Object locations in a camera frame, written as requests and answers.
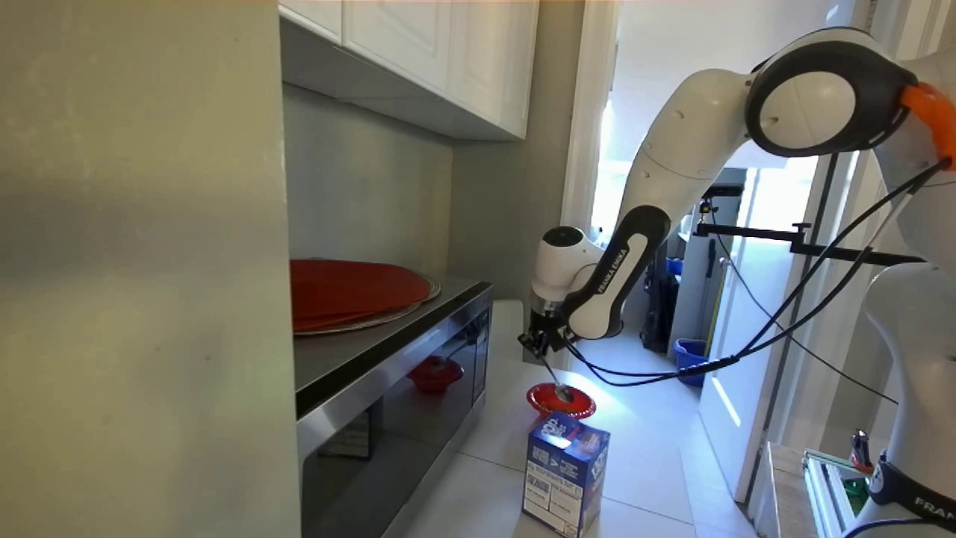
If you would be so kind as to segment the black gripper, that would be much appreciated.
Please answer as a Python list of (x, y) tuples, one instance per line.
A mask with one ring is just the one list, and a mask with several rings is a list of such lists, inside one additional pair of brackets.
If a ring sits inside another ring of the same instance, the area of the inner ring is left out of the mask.
[(556, 310), (532, 310), (516, 340), (528, 359), (546, 359), (568, 347), (568, 323)]

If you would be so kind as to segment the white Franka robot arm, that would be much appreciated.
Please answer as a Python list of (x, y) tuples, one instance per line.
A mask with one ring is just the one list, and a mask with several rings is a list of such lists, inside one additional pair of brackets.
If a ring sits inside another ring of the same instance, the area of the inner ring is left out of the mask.
[(576, 226), (540, 235), (519, 334), (532, 356), (622, 332), (634, 282), (746, 143), (780, 157), (876, 156), (891, 216), (915, 250), (861, 301), (894, 367), (898, 413), (845, 538), (956, 534), (956, 54), (891, 57), (857, 26), (813, 30), (739, 75), (685, 77), (626, 169), (607, 244)]

